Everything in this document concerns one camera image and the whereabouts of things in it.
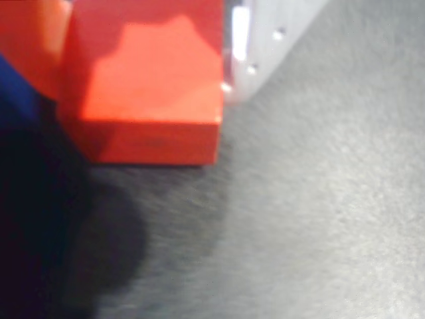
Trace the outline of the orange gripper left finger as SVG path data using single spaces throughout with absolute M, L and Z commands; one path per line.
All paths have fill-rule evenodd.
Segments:
M 1 55 L 41 94 L 56 99 L 69 1 L 2 1 Z

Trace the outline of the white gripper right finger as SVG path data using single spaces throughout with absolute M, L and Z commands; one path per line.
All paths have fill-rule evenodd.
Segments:
M 327 0 L 242 1 L 232 9 L 224 48 L 222 91 L 227 104 L 249 100 L 301 39 Z

